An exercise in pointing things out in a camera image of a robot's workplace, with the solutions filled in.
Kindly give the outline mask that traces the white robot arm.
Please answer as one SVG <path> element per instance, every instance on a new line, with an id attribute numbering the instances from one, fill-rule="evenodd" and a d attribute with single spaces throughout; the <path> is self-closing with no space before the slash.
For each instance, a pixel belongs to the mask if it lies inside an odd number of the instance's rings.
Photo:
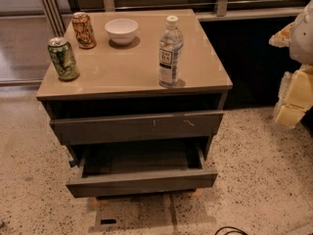
<path id="1" fill-rule="evenodd" d="M 313 0 L 292 23 L 272 35 L 269 44 L 288 47 L 290 57 L 300 63 L 294 73 L 284 73 L 273 111 L 276 124 L 292 129 L 313 107 Z"/>

